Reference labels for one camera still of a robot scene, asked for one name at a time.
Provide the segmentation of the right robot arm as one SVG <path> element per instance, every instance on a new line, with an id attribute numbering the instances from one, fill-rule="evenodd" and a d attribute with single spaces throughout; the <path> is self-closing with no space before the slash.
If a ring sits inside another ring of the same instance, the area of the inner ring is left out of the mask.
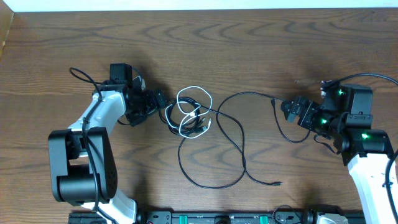
<path id="1" fill-rule="evenodd" d="M 394 150 L 387 133 L 373 129 L 373 90 L 337 84 L 322 90 L 323 101 L 304 96 L 284 100 L 288 122 L 333 140 L 330 151 L 340 155 L 357 188 L 366 223 L 397 222 L 397 176 Z"/>

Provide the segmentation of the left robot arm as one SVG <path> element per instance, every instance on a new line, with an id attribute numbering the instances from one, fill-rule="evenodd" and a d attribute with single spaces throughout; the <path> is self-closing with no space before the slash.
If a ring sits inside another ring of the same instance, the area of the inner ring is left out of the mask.
<path id="1" fill-rule="evenodd" d="M 118 187 L 109 135 L 121 117 L 135 127 L 165 108 L 164 93 L 146 89 L 140 71 L 126 63 L 112 63 L 109 78 L 103 82 L 75 67 L 69 72 L 95 89 L 90 105 L 77 121 L 49 134 L 54 199 L 90 209 L 107 223 L 146 223 L 145 212 Z"/>

